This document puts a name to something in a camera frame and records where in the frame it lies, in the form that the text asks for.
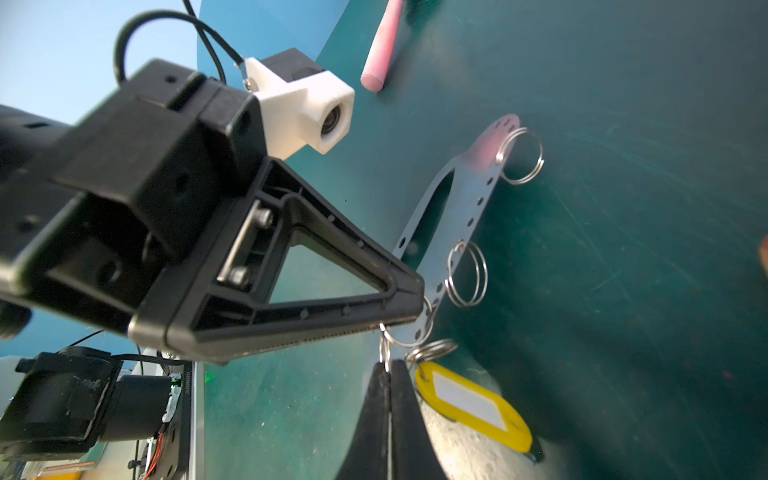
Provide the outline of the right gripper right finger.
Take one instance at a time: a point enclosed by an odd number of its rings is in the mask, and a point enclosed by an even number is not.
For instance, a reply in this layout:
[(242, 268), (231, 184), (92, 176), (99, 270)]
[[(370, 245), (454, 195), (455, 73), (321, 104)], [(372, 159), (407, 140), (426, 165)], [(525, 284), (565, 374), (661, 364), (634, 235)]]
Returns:
[(399, 480), (446, 480), (424, 423), (404, 360), (390, 367), (392, 475)]

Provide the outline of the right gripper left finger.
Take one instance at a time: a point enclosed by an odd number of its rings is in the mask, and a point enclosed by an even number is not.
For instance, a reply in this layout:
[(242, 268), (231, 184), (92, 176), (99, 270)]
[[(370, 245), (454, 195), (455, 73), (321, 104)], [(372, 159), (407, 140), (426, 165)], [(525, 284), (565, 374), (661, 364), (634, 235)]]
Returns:
[(390, 382), (383, 363), (377, 363), (370, 377), (366, 395), (350, 447), (336, 479), (388, 478)]

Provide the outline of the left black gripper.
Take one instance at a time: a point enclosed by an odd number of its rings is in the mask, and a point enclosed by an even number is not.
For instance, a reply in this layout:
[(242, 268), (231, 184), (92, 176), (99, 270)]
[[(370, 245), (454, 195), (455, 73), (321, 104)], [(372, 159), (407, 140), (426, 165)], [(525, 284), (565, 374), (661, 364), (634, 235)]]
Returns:
[(116, 333), (265, 152), (257, 99), (161, 60), (79, 124), (1, 109), (1, 332), (34, 309)]

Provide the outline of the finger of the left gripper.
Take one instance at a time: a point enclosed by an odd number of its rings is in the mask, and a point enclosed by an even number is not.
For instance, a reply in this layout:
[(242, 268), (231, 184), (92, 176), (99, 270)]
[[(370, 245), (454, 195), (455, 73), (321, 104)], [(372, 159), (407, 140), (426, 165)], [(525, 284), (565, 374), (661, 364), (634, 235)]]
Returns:
[(268, 158), (166, 266), (128, 327), (136, 343), (226, 363), (414, 321), (423, 278), (285, 162)]

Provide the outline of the yellow key with keyring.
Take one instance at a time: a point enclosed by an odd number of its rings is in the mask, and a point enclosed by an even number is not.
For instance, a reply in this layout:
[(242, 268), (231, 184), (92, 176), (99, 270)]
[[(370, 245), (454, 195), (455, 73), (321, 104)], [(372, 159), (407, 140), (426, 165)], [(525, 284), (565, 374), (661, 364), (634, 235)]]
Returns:
[(415, 369), (416, 391), (433, 410), (497, 443), (530, 454), (533, 435), (522, 416), (500, 395), (439, 365), (458, 348), (452, 339), (436, 340), (405, 356)]

